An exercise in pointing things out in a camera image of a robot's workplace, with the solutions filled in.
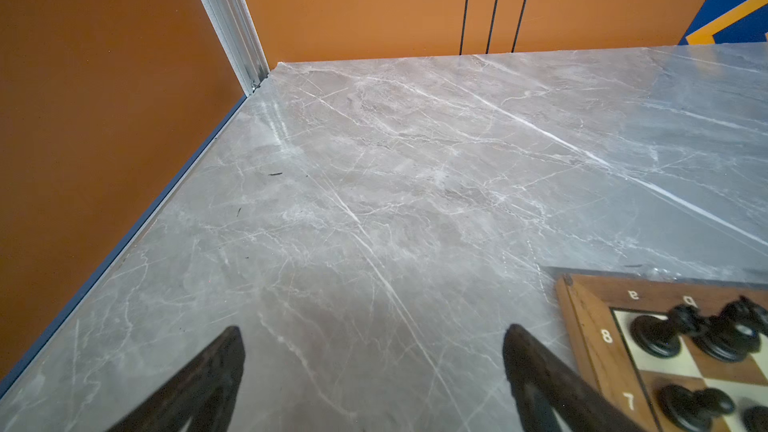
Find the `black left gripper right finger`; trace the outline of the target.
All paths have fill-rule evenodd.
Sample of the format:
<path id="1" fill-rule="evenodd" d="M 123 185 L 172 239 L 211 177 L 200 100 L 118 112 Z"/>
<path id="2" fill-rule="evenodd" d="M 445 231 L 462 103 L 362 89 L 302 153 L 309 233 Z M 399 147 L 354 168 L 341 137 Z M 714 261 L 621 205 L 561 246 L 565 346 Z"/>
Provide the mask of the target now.
<path id="1" fill-rule="evenodd" d="M 506 378 L 525 431 L 639 431 L 523 326 L 505 332 L 502 356 Z"/>

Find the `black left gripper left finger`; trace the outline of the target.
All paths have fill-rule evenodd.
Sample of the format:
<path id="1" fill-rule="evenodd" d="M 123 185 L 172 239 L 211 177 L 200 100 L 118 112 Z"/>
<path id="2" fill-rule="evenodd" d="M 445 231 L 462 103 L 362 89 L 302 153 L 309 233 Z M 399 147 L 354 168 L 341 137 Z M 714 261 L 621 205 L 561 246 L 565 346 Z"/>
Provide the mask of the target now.
<path id="1" fill-rule="evenodd" d="M 242 381 L 241 331 L 229 326 L 112 431 L 226 431 Z"/>

